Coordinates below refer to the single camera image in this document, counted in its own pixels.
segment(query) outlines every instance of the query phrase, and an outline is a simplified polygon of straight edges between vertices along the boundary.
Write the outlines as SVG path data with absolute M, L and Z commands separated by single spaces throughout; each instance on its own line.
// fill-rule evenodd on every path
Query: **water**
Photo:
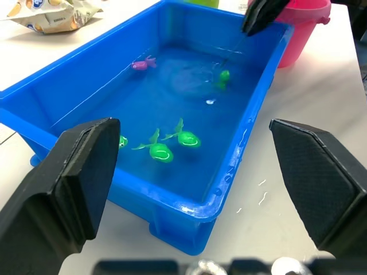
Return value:
M 181 48 L 163 48 L 156 58 L 157 68 L 133 71 L 82 121 L 109 116 L 120 119 L 121 134 L 128 139 L 128 145 L 119 151 L 116 166 L 156 186 L 202 202 L 260 72 L 230 62 L 219 68 L 221 58 Z M 223 91 L 215 83 L 225 69 L 231 73 L 231 82 Z M 157 128 L 161 130 L 159 140 L 174 133 L 180 117 L 183 130 L 198 136 L 201 147 L 183 147 L 177 138 L 161 142 L 174 154 L 171 163 L 153 160 L 148 148 L 131 150 L 141 143 L 149 144 L 149 137 Z

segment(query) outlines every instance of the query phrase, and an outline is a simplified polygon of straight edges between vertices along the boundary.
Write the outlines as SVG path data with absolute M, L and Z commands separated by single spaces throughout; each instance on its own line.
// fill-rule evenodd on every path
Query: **pink toy fish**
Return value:
M 145 61 L 138 61 L 131 63 L 131 67 L 134 70 L 146 70 L 148 66 L 151 66 L 152 68 L 157 67 L 155 64 L 155 58 L 150 58 L 151 56 L 148 56 L 145 58 Z

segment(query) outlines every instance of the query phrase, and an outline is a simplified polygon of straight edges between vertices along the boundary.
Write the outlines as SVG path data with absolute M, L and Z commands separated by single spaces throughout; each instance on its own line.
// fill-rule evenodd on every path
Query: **green object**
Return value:
M 219 0 L 188 0 L 189 3 L 218 9 Z
M 231 75 L 229 74 L 229 70 L 222 71 L 219 75 L 219 82 L 217 83 L 217 86 L 222 90 L 225 90 L 230 79 Z
M 156 159 L 160 162 L 169 163 L 173 160 L 173 153 L 168 148 L 167 145 L 162 143 L 157 143 L 159 138 L 159 129 L 155 131 L 153 136 L 149 138 L 149 141 L 151 144 L 145 145 L 140 144 L 137 148 L 134 148 L 133 150 L 140 150 L 143 148 L 149 148 L 149 154 L 153 159 Z
M 219 75 L 220 82 L 228 83 L 230 78 L 229 70 L 224 70 Z
M 127 143 L 128 143 L 127 138 L 124 137 L 124 136 L 120 136 L 119 149 L 121 149 L 122 147 L 126 146 Z
M 178 143 L 182 146 L 194 147 L 194 148 L 200 147 L 201 145 L 200 139 L 191 132 L 183 131 L 182 130 L 183 127 L 184 127 L 184 120 L 179 119 L 179 122 L 174 129 L 175 133 L 172 135 L 166 135 L 166 137 L 162 140 L 167 140 L 177 136 Z

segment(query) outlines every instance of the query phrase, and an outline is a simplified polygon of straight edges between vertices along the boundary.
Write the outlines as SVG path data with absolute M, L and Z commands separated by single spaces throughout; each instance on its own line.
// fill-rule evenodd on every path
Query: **water droplet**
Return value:
M 225 182 L 229 183 L 229 182 L 231 182 L 232 177 L 227 175 L 227 176 L 225 176 L 224 180 L 225 180 Z
M 214 191 L 214 194 L 216 194 L 217 196 L 222 195 L 222 190 L 220 190 L 219 188 L 216 188 Z
M 208 100 L 206 101 L 207 105 L 213 105 L 213 104 L 214 104 L 214 102 L 216 102 L 216 100 L 215 100 L 215 99 L 208 99 Z

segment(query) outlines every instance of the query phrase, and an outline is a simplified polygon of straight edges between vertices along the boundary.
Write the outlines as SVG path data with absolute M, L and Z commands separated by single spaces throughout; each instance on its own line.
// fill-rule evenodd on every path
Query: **toy fish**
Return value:
M 147 58 L 145 58 L 145 61 L 137 61 L 137 62 L 133 62 L 131 63 L 131 67 L 134 70 L 146 70 L 148 69 L 149 66 L 151 66 L 152 68 L 156 68 L 157 65 L 155 64 L 155 58 L 150 58 L 151 56 L 148 56 Z
M 157 129 L 155 133 L 153 134 L 153 136 L 149 138 L 149 141 L 151 142 L 151 144 L 148 144 L 148 145 L 140 144 L 139 147 L 134 148 L 133 150 L 149 148 L 149 154 L 153 159 L 158 160 L 160 162 L 164 162 L 164 163 L 172 162 L 173 153 L 167 147 L 167 145 L 162 144 L 162 143 L 157 143 L 158 138 L 159 138 L 159 129 Z
M 124 137 L 124 136 L 120 136 L 119 149 L 121 149 L 122 147 L 126 146 L 127 143 L 128 143 L 127 138 Z
M 194 147 L 194 148 L 200 147 L 201 145 L 200 139 L 191 132 L 183 131 L 182 130 L 183 127 L 184 127 L 184 120 L 179 119 L 179 122 L 174 129 L 175 133 L 172 135 L 166 135 L 166 137 L 162 140 L 167 140 L 177 136 L 178 143 L 182 146 Z
M 221 89 L 225 89 L 227 87 L 227 84 L 231 78 L 231 75 L 229 74 L 229 70 L 224 70 L 219 75 L 219 83 L 218 86 Z

